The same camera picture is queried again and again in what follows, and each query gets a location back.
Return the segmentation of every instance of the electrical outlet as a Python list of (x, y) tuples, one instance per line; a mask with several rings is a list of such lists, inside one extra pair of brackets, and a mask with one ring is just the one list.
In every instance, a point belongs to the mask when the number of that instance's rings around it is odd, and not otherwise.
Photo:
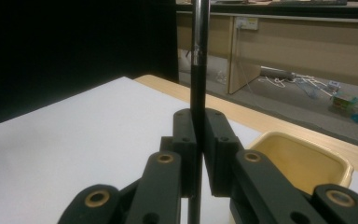
[(237, 28), (243, 30), (258, 30), (258, 18), (237, 17)]

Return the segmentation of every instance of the black metal rod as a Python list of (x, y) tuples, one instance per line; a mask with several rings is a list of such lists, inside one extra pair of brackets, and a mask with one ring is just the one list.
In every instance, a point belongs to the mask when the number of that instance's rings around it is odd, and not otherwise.
[(195, 195), (188, 200), (188, 223), (200, 223), (202, 149), (204, 141), (206, 67), (208, 56), (209, 0), (193, 0), (190, 110), (197, 138)]

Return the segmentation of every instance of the white table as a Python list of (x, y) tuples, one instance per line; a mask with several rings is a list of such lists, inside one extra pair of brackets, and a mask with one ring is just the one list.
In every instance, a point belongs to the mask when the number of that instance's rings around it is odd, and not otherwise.
[[(188, 103), (125, 77), (0, 124), (0, 224), (56, 223), (82, 189), (123, 189), (142, 176)], [(260, 132), (231, 121), (247, 146)], [(358, 191), (358, 173), (351, 188)], [(229, 199), (210, 196), (203, 173), (201, 223), (228, 223)], [(182, 223), (186, 223), (186, 200)]]

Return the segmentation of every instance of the yellow plastic container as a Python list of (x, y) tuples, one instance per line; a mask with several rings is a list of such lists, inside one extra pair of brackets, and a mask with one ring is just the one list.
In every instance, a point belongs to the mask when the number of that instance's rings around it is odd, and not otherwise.
[(286, 133), (269, 132), (247, 148), (264, 153), (298, 189), (312, 194), (322, 184), (348, 187), (353, 166), (336, 152)]

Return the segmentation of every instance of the dark background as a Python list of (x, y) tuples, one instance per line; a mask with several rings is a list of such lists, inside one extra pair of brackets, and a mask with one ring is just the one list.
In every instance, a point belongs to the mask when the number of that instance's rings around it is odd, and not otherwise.
[(0, 122), (118, 77), (177, 82), (174, 0), (0, 2)]

